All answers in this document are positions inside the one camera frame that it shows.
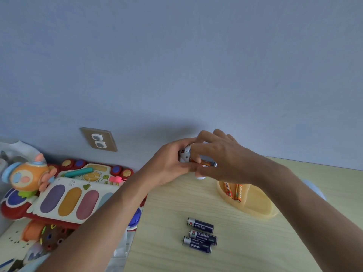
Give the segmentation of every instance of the blue battery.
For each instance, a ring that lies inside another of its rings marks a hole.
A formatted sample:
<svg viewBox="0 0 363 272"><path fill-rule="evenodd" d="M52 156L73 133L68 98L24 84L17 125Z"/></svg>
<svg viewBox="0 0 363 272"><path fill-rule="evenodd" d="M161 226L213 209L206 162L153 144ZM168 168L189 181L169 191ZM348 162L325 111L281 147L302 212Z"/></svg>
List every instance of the blue battery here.
<svg viewBox="0 0 363 272"><path fill-rule="evenodd" d="M187 224L193 228L203 230L208 233L213 233L214 226L212 224L201 222L200 220L188 218Z"/></svg>
<svg viewBox="0 0 363 272"><path fill-rule="evenodd" d="M190 248L197 249L199 251L202 251L202 252L208 253L208 254L210 254L212 251L211 245L209 243L205 243L200 240L189 238L187 236L184 236L183 244L189 245Z"/></svg>
<svg viewBox="0 0 363 272"><path fill-rule="evenodd" d="M200 240L202 242L209 243L211 245L217 245L218 238L216 236L212 236L203 232L199 232L198 230L190 230L189 237Z"/></svg>

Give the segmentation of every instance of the wooden desk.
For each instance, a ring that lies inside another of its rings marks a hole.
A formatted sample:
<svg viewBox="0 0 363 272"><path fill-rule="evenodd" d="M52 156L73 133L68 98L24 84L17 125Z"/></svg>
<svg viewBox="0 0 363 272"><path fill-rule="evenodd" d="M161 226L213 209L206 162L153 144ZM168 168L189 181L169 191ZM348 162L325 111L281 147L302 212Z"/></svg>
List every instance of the wooden desk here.
<svg viewBox="0 0 363 272"><path fill-rule="evenodd" d="M327 201L363 227L363 171L272 158L318 186ZM210 255L182 245L188 217L214 224ZM220 198L216 180L184 175L149 193L126 262L130 271L320 271L281 215L251 217Z"/></svg>

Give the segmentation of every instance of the wall outlet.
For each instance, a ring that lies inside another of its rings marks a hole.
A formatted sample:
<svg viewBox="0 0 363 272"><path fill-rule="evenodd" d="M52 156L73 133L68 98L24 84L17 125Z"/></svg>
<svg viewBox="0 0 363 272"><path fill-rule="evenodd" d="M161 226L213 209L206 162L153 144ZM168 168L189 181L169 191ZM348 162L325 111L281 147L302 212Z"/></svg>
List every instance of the wall outlet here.
<svg viewBox="0 0 363 272"><path fill-rule="evenodd" d="M117 151L116 143L110 131L86 127L80 129L92 148L105 151Z"/></svg>

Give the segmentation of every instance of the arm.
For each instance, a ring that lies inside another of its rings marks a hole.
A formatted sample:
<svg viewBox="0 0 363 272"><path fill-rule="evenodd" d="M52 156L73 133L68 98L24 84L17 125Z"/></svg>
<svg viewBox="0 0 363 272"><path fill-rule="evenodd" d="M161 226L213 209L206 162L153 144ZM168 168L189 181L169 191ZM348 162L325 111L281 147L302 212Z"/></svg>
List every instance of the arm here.
<svg viewBox="0 0 363 272"><path fill-rule="evenodd" d="M363 270L363 231L307 187L287 167L239 145L216 129L202 131L191 157L213 158L217 167L201 167L196 176L260 187L295 229L323 271Z"/></svg>
<svg viewBox="0 0 363 272"><path fill-rule="evenodd" d="M195 138L166 144L38 268L38 272L104 271L127 225L148 192L200 166L180 163L178 151Z"/></svg>

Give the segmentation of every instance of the yellow plastic container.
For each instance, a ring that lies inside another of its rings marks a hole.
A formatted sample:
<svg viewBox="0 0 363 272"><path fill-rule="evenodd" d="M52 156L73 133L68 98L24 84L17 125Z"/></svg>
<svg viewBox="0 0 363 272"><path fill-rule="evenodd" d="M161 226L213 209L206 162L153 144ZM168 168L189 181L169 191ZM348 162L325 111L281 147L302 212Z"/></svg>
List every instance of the yellow plastic container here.
<svg viewBox="0 0 363 272"><path fill-rule="evenodd" d="M236 192L236 185L230 183L230 188L232 190L232 195L234 195ZM217 181L217 190L226 202L249 215L269 219L279 213L275 204L273 204L266 194L260 188L251 184L242 185L241 202L234 201L227 196L224 191L224 182Z"/></svg>

